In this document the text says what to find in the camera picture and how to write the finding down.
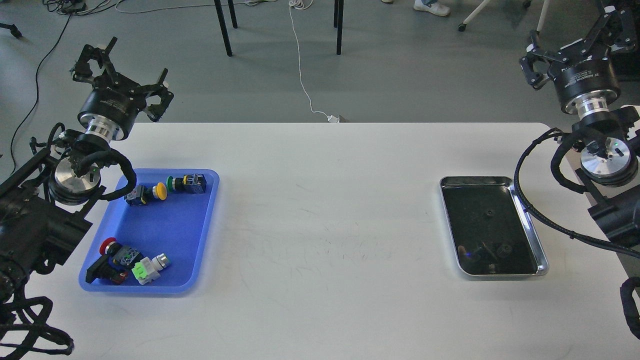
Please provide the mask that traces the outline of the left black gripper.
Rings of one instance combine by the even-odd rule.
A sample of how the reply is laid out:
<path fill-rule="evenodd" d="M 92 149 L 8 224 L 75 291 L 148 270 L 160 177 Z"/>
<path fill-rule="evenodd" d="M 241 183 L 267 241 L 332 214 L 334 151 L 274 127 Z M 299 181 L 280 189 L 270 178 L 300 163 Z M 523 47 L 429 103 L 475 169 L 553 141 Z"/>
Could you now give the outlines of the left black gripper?
<path fill-rule="evenodd" d="M 112 37 L 106 48 L 86 44 L 70 70 L 73 81 L 90 84 L 94 88 L 80 109 L 78 121 L 86 134 L 98 136 L 106 142 L 127 139 L 140 112 L 157 123 L 174 98 L 165 84 L 169 72 L 167 68 L 160 73 L 156 83 L 131 89 L 131 80 L 118 73 L 110 59 L 110 52 L 117 41 L 117 37 Z M 92 60 L 103 70 L 101 75 L 93 75 L 90 66 Z M 115 89 L 131 89 L 131 94 Z M 148 98 L 153 97 L 157 97 L 159 103 L 147 104 Z"/>

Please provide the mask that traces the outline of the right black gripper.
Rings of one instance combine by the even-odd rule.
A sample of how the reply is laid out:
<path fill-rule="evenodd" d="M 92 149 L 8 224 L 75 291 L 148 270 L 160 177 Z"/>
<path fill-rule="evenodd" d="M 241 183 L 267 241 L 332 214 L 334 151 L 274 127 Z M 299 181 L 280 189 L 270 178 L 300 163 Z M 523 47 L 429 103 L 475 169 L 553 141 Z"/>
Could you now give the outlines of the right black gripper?
<path fill-rule="evenodd" d="M 530 30 L 530 44 L 519 60 L 526 82 L 536 91 L 553 82 L 560 110 L 578 114 L 578 98 L 595 95 L 610 105 L 621 89 L 608 56 L 638 50 L 635 0 L 606 0 L 599 18 L 585 38 L 560 50 L 544 50 L 539 32 Z"/>

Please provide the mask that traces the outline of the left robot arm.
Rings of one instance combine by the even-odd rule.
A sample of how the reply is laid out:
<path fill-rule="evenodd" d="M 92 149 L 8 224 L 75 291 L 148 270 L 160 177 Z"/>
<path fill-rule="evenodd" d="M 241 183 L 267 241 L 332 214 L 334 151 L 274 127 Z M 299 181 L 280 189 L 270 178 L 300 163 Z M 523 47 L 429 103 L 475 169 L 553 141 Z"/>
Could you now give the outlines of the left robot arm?
<path fill-rule="evenodd" d="M 34 142 L 38 151 L 32 158 L 1 185 L 1 335 L 23 333 L 21 342 L 8 345 L 5 360 L 38 353 L 39 339 L 59 346 L 43 349 L 44 354 L 73 352 L 70 335 L 47 324 L 53 302 L 26 297 L 25 286 L 32 273 L 47 275 L 66 263 L 92 227 L 86 216 L 98 201 L 114 201 L 135 189 L 130 160 L 110 143 L 130 136 L 139 113 L 158 122 L 174 98 L 165 82 L 167 69 L 146 85 L 119 73 L 110 59 L 116 43 L 112 38 L 106 48 L 85 45 L 71 69 L 74 81 L 92 87 L 77 116 L 84 130 L 57 123 L 46 141 Z"/>

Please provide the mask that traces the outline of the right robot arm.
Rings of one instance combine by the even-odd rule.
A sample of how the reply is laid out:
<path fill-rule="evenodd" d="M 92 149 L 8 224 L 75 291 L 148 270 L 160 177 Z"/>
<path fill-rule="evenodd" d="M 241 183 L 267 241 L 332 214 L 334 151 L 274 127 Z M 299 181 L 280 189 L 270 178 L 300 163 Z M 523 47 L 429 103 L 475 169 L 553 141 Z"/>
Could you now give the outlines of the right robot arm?
<path fill-rule="evenodd" d="M 622 187 L 639 171 L 639 137 L 629 131 L 639 120 L 638 110 L 627 105 L 612 110 L 621 94 L 611 57 L 638 49 L 639 2 L 610 0 L 583 38 L 554 51 L 540 47 L 538 33 L 532 30 L 526 53 L 519 66 L 526 82 L 535 90 L 553 82 L 560 109 L 578 116 L 571 132 L 551 129 L 535 139 L 519 158 L 513 184 L 529 214 L 571 239 L 620 255 L 639 257 L 639 187 L 604 196 L 598 186 Z M 547 139 L 558 141 L 550 161 L 551 175 L 569 191 L 594 198 L 589 214 L 606 235 L 600 240 L 564 228 L 543 215 L 521 189 L 521 166 L 534 148 Z"/>

